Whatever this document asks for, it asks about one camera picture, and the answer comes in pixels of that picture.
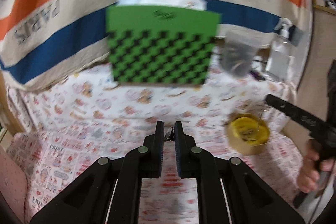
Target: clear spray bottle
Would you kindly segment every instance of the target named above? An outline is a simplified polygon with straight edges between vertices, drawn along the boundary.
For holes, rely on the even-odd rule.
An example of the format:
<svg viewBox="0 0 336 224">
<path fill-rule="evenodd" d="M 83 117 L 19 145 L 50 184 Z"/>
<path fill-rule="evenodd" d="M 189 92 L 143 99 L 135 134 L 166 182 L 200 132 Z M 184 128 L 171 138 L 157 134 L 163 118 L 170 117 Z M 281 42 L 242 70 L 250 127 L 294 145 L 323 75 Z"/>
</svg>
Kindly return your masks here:
<svg viewBox="0 0 336 224">
<path fill-rule="evenodd" d="M 271 51 L 265 68 L 265 73 L 271 80 L 284 82 L 288 80 L 288 69 L 293 59 L 294 45 L 290 43 L 289 29 L 293 26 L 288 18 L 281 18 L 275 26 L 280 34 L 272 42 Z"/>
</svg>

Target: finger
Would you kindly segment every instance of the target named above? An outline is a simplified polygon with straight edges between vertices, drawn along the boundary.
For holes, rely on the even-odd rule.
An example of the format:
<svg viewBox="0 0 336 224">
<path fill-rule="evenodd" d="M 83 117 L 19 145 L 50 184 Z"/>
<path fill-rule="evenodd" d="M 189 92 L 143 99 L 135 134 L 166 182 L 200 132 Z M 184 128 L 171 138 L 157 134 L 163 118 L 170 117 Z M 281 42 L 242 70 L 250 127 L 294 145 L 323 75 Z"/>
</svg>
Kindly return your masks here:
<svg viewBox="0 0 336 224">
<path fill-rule="evenodd" d="M 320 158 L 319 153 L 312 147 L 311 142 L 308 142 L 307 144 L 307 154 L 306 157 L 308 159 L 318 161 Z"/>
<path fill-rule="evenodd" d="M 320 179 L 319 172 L 315 169 L 315 162 L 304 158 L 301 172 L 304 173 L 307 177 L 312 179 L 314 182 L 318 182 Z"/>
<path fill-rule="evenodd" d="M 318 188 L 317 184 L 302 172 L 298 176 L 297 185 L 299 186 L 300 190 L 302 190 L 302 192 L 304 193 L 315 191 Z"/>
<path fill-rule="evenodd" d="M 329 159 L 329 160 L 324 160 L 320 164 L 320 169 L 321 171 L 324 172 L 331 172 L 335 164 L 335 160 Z"/>
</svg>

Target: patterned tablecloth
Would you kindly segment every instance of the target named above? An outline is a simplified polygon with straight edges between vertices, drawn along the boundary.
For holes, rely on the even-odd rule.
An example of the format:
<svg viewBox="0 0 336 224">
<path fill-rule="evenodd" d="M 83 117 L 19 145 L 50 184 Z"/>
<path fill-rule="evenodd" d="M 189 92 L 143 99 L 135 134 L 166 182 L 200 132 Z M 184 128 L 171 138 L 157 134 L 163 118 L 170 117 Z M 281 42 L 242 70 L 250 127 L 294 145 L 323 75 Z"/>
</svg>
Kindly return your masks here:
<svg viewBox="0 0 336 224">
<path fill-rule="evenodd" d="M 296 191 L 302 161 L 294 143 L 279 132 L 286 123 L 280 112 L 263 112 L 271 137 L 258 156 L 243 157 L 228 145 L 225 125 L 234 113 L 255 115 L 272 93 L 293 101 L 285 84 L 236 80 L 214 58 L 202 87 L 119 85 L 110 65 L 72 75 L 40 93 L 8 90 L 10 107 L 27 132 L 17 134 L 8 151 L 28 178 L 26 220 L 101 156 L 124 156 L 155 131 L 182 121 L 184 132 L 213 155 L 242 158 L 286 201 Z M 174 143 L 165 143 L 162 177 L 144 180 L 139 223 L 198 223 L 196 184 L 176 172 Z"/>
</svg>

